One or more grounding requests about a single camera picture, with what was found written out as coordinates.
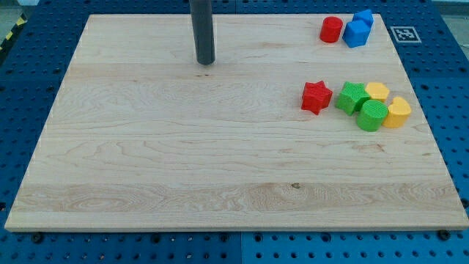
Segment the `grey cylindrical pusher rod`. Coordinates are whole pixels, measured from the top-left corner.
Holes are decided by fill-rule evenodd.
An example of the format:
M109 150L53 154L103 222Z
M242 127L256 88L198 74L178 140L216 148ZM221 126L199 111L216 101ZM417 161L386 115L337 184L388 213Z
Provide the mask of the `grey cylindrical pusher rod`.
M193 38L196 60L201 65L211 65L215 61L215 41L213 32L213 11L210 0L190 0Z

